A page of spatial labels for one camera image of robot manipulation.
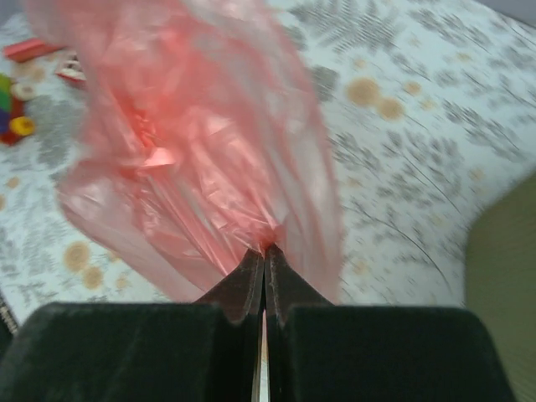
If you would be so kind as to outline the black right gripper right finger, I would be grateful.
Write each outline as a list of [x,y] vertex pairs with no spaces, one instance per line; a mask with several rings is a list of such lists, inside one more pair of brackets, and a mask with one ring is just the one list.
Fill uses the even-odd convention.
[[265,318],[272,401],[512,401],[491,337],[453,307],[337,306],[271,246]]

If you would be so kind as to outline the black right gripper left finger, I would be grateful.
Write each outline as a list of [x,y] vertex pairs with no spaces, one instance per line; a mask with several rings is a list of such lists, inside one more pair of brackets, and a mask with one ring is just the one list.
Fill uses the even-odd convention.
[[263,258],[192,303],[50,303],[1,361],[4,401],[256,401]]

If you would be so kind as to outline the red trash bag roll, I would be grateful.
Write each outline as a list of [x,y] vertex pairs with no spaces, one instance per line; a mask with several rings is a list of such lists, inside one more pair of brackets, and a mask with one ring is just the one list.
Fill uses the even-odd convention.
[[64,46],[47,44],[41,39],[34,38],[5,46],[3,55],[15,63],[24,63],[63,48]]

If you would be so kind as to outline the red torn trash bag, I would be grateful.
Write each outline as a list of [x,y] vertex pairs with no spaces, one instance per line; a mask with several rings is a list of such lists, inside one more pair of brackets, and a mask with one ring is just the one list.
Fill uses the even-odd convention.
[[175,301],[279,246],[330,301],[342,211],[307,70],[262,1],[27,1],[85,74],[65,217]]

